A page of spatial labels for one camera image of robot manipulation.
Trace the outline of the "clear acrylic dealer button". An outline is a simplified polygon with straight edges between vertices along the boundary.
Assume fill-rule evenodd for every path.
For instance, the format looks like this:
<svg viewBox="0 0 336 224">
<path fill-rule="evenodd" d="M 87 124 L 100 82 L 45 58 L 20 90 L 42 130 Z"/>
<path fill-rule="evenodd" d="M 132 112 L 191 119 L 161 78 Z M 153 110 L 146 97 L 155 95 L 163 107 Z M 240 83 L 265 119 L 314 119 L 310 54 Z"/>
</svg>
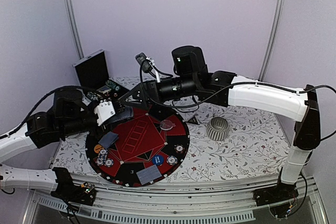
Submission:
<svg viewBox="0 0 336 224">
<path fill-rule="evenodd" d="M 164 131 L 172 130 L 175 127 L 175 124 L 170 120 L 163 120 L 160 122 L 160 129 Z"/>
</svg>

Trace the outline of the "floral table cover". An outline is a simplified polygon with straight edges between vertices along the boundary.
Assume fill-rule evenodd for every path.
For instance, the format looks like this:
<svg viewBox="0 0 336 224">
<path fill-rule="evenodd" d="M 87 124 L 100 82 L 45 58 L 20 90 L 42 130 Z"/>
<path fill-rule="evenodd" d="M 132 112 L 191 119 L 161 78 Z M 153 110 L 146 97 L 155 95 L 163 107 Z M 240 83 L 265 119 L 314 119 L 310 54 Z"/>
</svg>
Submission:
<svg viewBox="0 0 336 224">
<path fill-rule="evenodd" d="M 161 183 L 200 183 L 278 175 L 288 156 L 289 144 L 272 113 L 238 106 L 227 108 L 203 103 L 178 110 L 188 124 L 190 146 L 182 164 Z M 213 141 L 208 122 L 220 116 L 229 124 L 228 136 Z"/>
</svg>

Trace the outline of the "boxed card deck in case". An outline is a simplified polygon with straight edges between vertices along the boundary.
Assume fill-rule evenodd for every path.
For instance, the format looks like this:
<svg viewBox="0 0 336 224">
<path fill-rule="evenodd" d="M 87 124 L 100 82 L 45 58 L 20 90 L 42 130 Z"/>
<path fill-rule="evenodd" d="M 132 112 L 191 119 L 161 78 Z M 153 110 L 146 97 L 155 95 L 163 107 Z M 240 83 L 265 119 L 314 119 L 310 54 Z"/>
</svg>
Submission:
<svg viewBox="0 0 336 224">
<path fill-rule="evenodd" d="M 100 94 L 109 96 L 111 89 L 108 86 L 103 86 L 97 90 Z"/>
</svg>

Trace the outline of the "blue small blind button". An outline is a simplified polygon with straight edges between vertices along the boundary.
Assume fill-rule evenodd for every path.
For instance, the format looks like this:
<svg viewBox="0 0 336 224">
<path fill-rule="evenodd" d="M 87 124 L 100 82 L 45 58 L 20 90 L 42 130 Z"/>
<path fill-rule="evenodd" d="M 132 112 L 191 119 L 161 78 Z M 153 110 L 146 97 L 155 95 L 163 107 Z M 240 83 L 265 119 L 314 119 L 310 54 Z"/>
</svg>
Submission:
<svg viewBox="0 0 336 224">
<path fill-rule="evenodd" d="M 161 166 L 164 163 L 164 157 L 162 155 L 155 155 L 152 158 L 152 163 L 156 166 Z"/>
</svg>

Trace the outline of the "spread blue chips pile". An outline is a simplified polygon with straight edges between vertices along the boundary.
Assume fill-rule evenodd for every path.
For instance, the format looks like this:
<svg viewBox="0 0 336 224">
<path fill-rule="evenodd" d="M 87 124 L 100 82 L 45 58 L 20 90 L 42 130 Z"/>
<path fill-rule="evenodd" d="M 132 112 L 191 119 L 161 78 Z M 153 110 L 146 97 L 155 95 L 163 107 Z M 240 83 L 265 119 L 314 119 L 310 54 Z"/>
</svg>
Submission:
<svg viewBox="0 0 336 224">
<path fill-rule="evenodd" d="M 98 157 L 96 159 L 96 164 L 98 166 L 102 166 L 105 164 L 106 160 L 108 157 L 108 151 L 105 149 L 101 149 L 100 152 L 98 153 Z"/>
</svg>

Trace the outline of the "orange big blind button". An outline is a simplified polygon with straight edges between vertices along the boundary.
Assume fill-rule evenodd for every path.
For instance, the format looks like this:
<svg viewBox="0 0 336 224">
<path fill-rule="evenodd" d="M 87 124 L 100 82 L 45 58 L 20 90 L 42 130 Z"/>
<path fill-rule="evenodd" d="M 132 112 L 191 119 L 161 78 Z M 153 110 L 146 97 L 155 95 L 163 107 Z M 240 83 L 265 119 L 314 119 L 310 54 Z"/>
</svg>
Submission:
<svg viewBox="0 0 336 224">
<path fill-rule="evenodd" d="M 94 147 L 94 152 L 99 154 L 101 150 L 103 150 L 104 147 L 100 144 L 97 144 L 95 147 Z"/>
</svg>

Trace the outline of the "blue white chip stack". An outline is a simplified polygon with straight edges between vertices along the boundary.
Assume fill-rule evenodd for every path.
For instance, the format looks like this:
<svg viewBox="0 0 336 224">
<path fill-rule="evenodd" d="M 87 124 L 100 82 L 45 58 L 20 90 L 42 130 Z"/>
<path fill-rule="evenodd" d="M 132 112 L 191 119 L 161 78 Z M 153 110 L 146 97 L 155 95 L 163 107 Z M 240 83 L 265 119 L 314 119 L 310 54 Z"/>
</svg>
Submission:
<svg viewBox="0 0 336 224">
<path fill-rule="evenodd" d="M 169 165 L 176 165 L 178 163 L 178 159 L 175 156 L 168 156 L 167 159 L 166 159 L 166 162 Z"/>
</svg>

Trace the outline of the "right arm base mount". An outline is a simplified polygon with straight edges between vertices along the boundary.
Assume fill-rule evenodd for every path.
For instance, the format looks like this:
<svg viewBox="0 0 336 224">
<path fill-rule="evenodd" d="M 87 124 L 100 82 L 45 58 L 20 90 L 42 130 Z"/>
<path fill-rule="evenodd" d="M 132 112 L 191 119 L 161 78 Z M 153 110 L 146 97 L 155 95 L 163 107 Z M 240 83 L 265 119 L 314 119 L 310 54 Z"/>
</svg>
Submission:
<svg viewBox="0 0 336 224">
<path fill-rule="evenodd" d="M 270 207 L 271 214 L 276 218 L 286 218 L 290 215 L 293 203 L 299 196 L 295 186 L 272 186 L 253 191 L 253 199 L 257 206 L 266 206 L 286 201 L 284 204 Z"/>
</svg>

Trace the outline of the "chip row in case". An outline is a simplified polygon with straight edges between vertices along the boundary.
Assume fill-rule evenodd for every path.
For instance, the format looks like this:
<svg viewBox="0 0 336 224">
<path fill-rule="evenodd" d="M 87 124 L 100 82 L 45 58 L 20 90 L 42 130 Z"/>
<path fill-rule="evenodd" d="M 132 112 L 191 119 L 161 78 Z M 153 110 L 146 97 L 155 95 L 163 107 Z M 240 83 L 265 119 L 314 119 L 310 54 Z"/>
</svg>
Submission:
<svg viewBox="0 0 336 224">
<path fill-rule="evenodd" d="M 88 92 L 86 96 L 90 101 L 99 101 L 98 96 L 93 92 Z"/>
<path fill-rule="evenodd" d="M 121 90 L 121 86 L 112 80 L 107 80 L 106 86 L 111 90 L 111 92 L 114 93 L 119 92 Z"/>
</svg>

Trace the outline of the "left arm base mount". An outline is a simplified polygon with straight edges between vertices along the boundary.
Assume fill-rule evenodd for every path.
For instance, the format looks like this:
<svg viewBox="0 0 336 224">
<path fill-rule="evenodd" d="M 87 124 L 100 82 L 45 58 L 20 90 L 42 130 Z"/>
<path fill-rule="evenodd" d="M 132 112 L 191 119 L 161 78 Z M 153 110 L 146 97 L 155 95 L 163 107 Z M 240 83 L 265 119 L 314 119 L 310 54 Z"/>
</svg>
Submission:
<svg viewBox="0 0 336 224">
<path fill-rule="evenodd" d="M 66 202 L 93 206 L 97 194 L 94 184 L 85 182 L 75 185 L 66 168 L 55 167 L 52 171 L 56 175 L 57 187 L 50 193 L 51 196 Z"/>
</svg>

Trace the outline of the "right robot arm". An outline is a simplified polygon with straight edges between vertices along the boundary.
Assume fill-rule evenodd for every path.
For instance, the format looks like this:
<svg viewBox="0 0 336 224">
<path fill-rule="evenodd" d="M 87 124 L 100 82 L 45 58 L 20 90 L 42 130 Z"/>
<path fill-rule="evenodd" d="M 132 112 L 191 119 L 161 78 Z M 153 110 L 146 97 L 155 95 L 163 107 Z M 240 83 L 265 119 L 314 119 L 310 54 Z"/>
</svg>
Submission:
<svg viewBox="0 0 336 224">
<path fill-rule="evenodd" d="M 254 191 L 254 198 L 282 201 L 297 194 L 296 182 L 312 151 L 323 141 L 316 87 L 292 89 L 239 76 L 210 73 L 200 47 L 182 46 L 172 51 L 174 77 L 141 81 L 120 98 L 125 105 L 165 106 L 168 100 L 195 95 L 200 103 L 244 106 L 280 114 L 295 122 L 295 135 L 275 186 Z"/>
</svg>

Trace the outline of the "black triangular all-in button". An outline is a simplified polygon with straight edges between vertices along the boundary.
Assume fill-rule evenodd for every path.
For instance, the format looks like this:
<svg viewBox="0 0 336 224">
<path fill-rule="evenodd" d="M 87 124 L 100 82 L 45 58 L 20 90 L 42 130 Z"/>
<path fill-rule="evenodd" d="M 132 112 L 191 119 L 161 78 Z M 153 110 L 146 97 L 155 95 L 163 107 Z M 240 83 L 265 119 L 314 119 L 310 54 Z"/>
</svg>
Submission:
<svg viewBox="0 0 336 224">
<path fill-rule="evenodd" d="M 200 124 L 196 115 L 193 115 L 192 117 L 190 117 L 186 122 L 189 123 L 189 124 L 194 124 L 194 125 L 199 125 Z"/>
</svg>

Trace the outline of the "aluminium post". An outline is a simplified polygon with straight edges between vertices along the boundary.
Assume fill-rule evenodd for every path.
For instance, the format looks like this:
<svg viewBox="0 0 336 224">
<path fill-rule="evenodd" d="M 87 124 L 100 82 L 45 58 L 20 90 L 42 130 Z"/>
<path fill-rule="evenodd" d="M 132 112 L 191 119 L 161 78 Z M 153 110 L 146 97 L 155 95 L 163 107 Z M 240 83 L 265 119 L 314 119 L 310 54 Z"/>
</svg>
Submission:
<svg viewBox="0 0 336 224">
<path fill-rule="evenodd" d="M 78 26 L 75 17 L 74 6 L 72 0 L 64 0 L 65 8 L 67 12 L 67 17 L 69 20 L 70 30 L 72 34 L 72 38 L 75 44 L 76 53 L 79 59 L 84 58 L 84 53 L 82 49 L 82 44 L 79 36 Z"/>
<path fill-rule="evenodd" d="M 285 0 L 276 0 L 275 12 L 274 12 L 274 17 L 273 17 L 272 24 L 271 24 L 270 35 L 268 38 L 265 55 L 264 55 L 264 58 L 261 64 L 261 69 L 260 69 L 259 76 L 258 76 L 259 81 L 264 81 L 266 78 L 267 69 L 271 62 L 271 56 L 272 56 L 272 52 L 273 52 L 276 37 L 277 37 L 277 32 L 278 32 L 278 28 L 279 28 L 279 24 L 281 20 L 281 14 L 282 14 L 284 2 Z"/>
</svg>

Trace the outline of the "blue playing card deck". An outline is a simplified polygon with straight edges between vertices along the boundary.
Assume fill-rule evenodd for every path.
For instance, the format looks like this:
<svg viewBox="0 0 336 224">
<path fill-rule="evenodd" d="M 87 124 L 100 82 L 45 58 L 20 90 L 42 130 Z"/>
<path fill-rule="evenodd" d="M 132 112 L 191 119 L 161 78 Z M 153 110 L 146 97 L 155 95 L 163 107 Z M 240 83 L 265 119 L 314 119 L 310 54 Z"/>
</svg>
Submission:
<svg viewBox="0 0 336 224">
<path fill-rule="evenodd" d="M 126 106 L 124 111 L 122 111 L 121 113 L 115 114 L 111 118 L 107 119 L 103 124 L 109 125 L 115 122 L 128 120 L 128 119 L 133 118 L 133 116 L 134 116 L 133 107 Z"/>
</svg>

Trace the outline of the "single blue white chip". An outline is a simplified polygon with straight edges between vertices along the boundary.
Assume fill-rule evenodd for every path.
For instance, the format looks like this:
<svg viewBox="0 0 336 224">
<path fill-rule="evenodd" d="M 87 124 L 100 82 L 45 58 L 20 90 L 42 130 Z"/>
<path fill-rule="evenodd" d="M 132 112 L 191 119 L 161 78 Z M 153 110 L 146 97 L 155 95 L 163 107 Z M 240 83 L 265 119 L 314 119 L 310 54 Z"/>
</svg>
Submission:
<svg viewBox="0 0 336 224">
<path fill-rule="evenodd" d="M 106 159 L 105 162 L 104 162 L 104 165 L 105 165 L 106 167 L 112 167 L 113 164 L 114 164 L 114 161 L 113 161 L 112 159 L 109 159 L 109 158 Z"/>
</svg>

